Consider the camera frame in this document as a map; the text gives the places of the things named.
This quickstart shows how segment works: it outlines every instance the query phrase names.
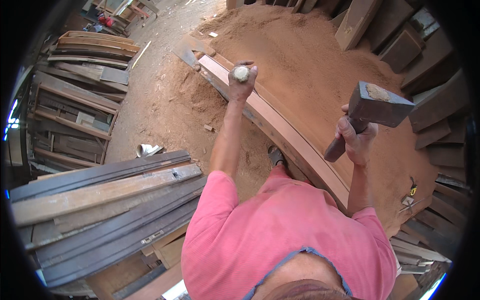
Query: pink t-shirt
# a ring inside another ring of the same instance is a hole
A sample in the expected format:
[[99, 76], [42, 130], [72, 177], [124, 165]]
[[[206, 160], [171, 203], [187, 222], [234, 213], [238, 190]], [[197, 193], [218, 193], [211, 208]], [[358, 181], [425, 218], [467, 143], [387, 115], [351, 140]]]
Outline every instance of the pink t-shirt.
[[375, 209], [348, 218], [324, 190], [269, 178], [239, 205], [232, 178], [208, 176], [188, 226], [181, 255], [193, 300], [250, 299], [267, 274], [300, 251], [326, 258], [348, 295], [384, 300], [396, 277], [396, 260]]

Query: sawdust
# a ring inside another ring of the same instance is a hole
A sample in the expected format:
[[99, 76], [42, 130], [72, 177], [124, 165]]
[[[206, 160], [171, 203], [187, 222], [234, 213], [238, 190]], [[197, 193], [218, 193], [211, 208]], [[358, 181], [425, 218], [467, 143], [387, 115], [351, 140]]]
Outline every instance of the sawdust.
[[[404, 75], [369, 51], [367, 41], [357, 49], [341, 52], [335, 40], [336, 28], [319, 10], [291, 14], [291, 8], [244, 5], [223, 12], [200, 25], [202, 32], [218, 36], [193, 36], [209, 44], [231, 62], [254, 60], [257, 81], [275, 95], [270, 103], [323, 154], [334, 138], [335, 125], [343, 115], [359, 80], [402, 95]], [[399, 228], [401, 199], [418, 185], [416, 200], [432, 194], [437, 169], [424, 150], [415, 151], [416, 136], [407, 120], [397, 128], [380, 126], [371, 155], [371, 185], [377, 215], [388, 235]], [[340, 177], [351, 183], [353, 164], [343, 155], [333, 164]]]
[[367, 84], [365, 87], [367, 88], [370, 98], [381, 101], [390, 100], [390, 96], [388, 95], [387, 90], [384, 88], [381, 88], [376, 84]]

